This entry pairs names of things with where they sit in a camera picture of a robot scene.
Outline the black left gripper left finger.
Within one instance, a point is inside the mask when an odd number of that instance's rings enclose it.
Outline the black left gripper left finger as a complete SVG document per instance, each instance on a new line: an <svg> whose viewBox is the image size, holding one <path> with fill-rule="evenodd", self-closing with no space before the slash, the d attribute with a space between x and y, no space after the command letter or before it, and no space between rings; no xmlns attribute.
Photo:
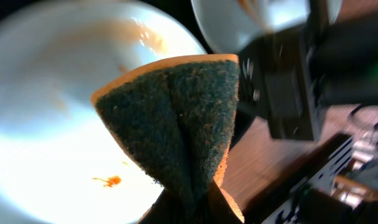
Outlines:
<svg viewBox="0 0 378 224"><path fill-rule="evenodd" d="M192 217L192 194L164 189L138 224L187 224Z"/></svg>

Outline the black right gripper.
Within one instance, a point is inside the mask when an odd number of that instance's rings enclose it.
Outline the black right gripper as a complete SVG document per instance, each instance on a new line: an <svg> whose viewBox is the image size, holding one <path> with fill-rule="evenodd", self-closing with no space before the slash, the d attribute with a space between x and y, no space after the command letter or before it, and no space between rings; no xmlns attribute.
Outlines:
<svg viewBox="0 0 378 224"><path fill-rule="evenodd" d="M321 111L309 69L313 34L300 24L255 38L239 53L239 111L267 121L274 139L318 140Z"/></svg>

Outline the orange green scrub sponge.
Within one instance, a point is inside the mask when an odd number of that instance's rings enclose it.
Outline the orange green scrub sponge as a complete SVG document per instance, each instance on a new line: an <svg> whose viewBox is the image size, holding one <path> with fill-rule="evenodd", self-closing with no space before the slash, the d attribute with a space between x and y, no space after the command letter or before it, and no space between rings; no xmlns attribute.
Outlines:
<svg viewBox="0 0 378 224"><path fill-rule="evenodd" d="M234 54L172 57L118 77L91 102L129 158L192 211L229 148L239 74Z"/></svg>

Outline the mint green plate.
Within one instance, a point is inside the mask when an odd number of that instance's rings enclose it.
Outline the mint green plate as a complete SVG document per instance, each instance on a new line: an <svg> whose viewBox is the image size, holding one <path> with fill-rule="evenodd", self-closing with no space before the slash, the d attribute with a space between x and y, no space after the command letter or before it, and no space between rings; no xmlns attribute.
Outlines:
<svg viewBox="0 0 378 224"><path fill-rule="evenodd" d="M303 24L307 0L192 0L201 33L215 53L238 53L257 37Z"/></svg>
<svg viewBox="0 0 378 224"><path fill-rule="evenodd" d="M139 1L45 1L0 23L0 223L135 223L162 187L119 148L91 102L120 75L203 54Z"/></svg>

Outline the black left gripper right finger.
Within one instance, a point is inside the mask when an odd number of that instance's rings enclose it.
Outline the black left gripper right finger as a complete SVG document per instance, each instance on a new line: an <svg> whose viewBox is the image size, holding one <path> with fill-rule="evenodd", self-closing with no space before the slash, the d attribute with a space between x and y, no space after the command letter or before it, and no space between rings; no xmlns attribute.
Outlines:
<svg viewBox="0 0 378 224"><path fill-rule="evenodd" d="M233 212L215 181L197 203L195 224L240 224L242 221Z"/></svg>

